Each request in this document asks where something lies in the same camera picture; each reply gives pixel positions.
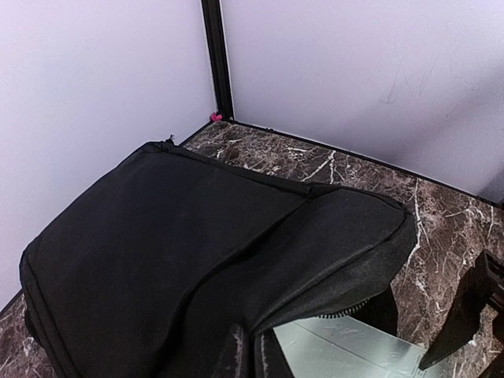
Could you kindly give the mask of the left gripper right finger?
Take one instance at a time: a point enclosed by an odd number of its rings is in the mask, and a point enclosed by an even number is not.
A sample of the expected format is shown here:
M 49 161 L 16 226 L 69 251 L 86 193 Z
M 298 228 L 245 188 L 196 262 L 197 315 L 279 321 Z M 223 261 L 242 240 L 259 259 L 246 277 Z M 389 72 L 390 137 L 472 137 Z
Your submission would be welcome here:
M 492 332 L 502 342 L 503 263 L 483 250 L 461 278 L 446 321 L 420 360 L 419 369 L 430 368 L 471 341 L 480 330 L 480 314 L 486 306 L 497 312 Z

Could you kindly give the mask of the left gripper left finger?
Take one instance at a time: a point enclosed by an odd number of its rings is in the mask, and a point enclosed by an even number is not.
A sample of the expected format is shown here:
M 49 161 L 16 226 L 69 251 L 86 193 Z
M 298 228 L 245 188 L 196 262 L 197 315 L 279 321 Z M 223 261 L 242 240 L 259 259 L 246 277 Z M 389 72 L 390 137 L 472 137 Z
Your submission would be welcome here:
M 238 324 L 228 330 L 212 377 L 246 377 L 246 333 Z

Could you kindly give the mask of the grey notebook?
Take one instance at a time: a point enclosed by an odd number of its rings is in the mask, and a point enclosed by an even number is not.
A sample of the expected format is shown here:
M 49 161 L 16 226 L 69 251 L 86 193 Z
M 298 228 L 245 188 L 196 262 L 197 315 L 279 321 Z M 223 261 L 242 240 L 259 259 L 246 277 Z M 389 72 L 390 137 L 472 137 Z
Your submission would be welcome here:
M 312 317 L 274 328 L 296 377 L 441 377 L 418 368 L 424 350 L 351 317 Z

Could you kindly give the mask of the black student backpack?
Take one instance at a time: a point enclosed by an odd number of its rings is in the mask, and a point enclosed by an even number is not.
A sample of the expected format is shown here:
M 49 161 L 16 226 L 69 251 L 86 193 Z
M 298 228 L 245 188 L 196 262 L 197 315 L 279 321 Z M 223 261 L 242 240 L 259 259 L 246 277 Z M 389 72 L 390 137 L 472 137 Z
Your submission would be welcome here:
M 232 324 L 246 377 L 289 377 L 274 328 L 387 291 L 416 242 L 387 196 L 149 142 L 26 247 L 25 318 L 59 377 L 212 377 Z

